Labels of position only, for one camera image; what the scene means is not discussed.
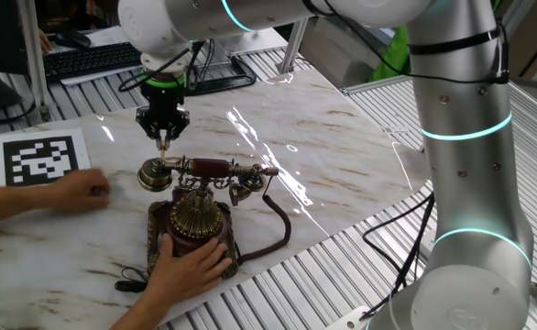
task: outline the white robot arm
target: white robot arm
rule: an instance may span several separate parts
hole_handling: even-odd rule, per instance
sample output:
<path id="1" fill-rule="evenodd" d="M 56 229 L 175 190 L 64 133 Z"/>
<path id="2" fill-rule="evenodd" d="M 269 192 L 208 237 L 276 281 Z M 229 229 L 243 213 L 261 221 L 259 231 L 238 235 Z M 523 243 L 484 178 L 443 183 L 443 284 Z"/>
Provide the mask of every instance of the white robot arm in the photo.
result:
<path id="1" fill-rule="evenodd" d="M 517 193 L 507 79 L 494 79 L 508 64 L 489 0 L 122 0 L 119 16 L 153 72 L 191 40 L 330 15 L 332 8 L 373 27 L 407 24 L 438 205 L 435 246 L 423 276 L 380 309 L 367 329 L 522 329 L 533 234 Z M 164 73 L 176 82 L 186 64 L 178 60 Z"/>

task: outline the human hand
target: human hand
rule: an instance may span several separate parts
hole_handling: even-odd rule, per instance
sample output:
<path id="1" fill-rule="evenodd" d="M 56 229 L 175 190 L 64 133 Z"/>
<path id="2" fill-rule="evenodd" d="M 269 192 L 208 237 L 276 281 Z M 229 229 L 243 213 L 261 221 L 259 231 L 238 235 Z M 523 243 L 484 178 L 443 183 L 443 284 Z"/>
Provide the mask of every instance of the human hand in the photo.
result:
<path id="1" fill-rule="evenodd" d="M 101 170 L 75 170 L 52 184 L 36 187 L 39 208 L 85 211 L 106 207 L 112 188 Z"/>
<path id="2" fill-rule="evenodd" d="M 215 288 L 222 281 L 220 274 L 232 264 L 230 258 L 218 263 L 225 251 L 226 246 L 218 245 L 214 237 L 187 256 L 174 258 L 173 240 L 169 234 L 165 234 L 157 267 L 148 280 L 145 299 L 162 303 L 169 309 L 175 303 Z"/>
<path id="3" fill-rule="evenodd" d="M 52 44 L 49 38 L 47 38 L 47 35 L 41 29 L 38 30 L 38 36 L 40 37 L 40 50 L 42 50 L 44 55 L 48 55 L 52 50 Z"/>

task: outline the vintage telephone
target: vintage telephone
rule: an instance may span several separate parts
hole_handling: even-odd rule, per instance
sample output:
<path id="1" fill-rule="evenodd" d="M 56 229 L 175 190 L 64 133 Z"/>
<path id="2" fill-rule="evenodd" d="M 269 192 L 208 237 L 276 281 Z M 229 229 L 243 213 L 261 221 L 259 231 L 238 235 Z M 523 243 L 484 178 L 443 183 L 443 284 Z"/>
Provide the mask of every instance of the vintage telephone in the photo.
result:
<path id="1" fill-rule="evenodd" d="M 175 257 L 182 257 L 202 247 L 212 237 L 227 246 L 225 257 L 233 260 L 222 273 L 224 279 L 234 277 L 239 266 L 283 248 L 289 243 L 291 225 L 287 214 L 266 195 L 273 177 L 279 169 L 262 167 L 259 164 L 244 167 L 220 159 L 149 159 L 138 172 L 140 185 L 154 193 L 163 192 L 172 184 L 172 172 L 179 174 L 179 185 L 172 191 L 170 202 L 153 203 L 148 209 L 148 274 L 159 259 L 158 239 L 168 233 L 174 240 Z M 278 243 L 257 252 L 241 256 L 234 240 L 230 207 L 214 201 L 214 192 L 229 189 L 233 206 L 248 198 L 252 193 L 262 192 L 265 203 L 273 209 L 285 224 L 285 237 Z"/>

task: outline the black keyboard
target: black keyboard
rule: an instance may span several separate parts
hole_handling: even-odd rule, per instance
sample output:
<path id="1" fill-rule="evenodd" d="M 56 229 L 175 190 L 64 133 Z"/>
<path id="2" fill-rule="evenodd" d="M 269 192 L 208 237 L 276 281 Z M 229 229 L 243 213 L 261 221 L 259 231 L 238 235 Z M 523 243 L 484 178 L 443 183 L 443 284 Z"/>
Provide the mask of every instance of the black keyboard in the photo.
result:
<path id="1" fill-rule="evenodd" d="M 140 51 L 129 42 L 63 51 L 43 57 L 47 82 L 124 69 L 140 64 Z"/>

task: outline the white marble tabletop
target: white marble tabletop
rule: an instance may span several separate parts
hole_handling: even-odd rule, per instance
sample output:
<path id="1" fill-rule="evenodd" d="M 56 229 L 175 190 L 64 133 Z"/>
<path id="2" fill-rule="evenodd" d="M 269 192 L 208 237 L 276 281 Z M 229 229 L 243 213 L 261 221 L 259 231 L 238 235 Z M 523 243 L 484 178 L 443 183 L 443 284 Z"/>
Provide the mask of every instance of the white marble tabletop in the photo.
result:
<path id="1" fill-rule="evenodd" d="M 174 306 L 165 321 L 302 252 L 418 191 L 423 155 L 393 142 L 317 71 L 299 71 L 246 89 L 188 98 L 192 124 L 169 156 L 236 159 L 280 169 L 268 194 L 292 221 L 290 243 L 245 263 L 231 280 Z M 170 191 L 144 191 L 137 171 L 155 158 L 135 110 L 32 127 L 81 127 L 90 161 L 112 185 L 107 209 L 33 212 L 0 223 L 0 325 L 30 329 L 107 329 L 137 300 L 114 289 L 120 270 L 147 264 L 147 209 Z M 227 191 L 216 200 L 229 202 Z M 284 233 L 260 194 L 232 208 L 243 253 Z"/>

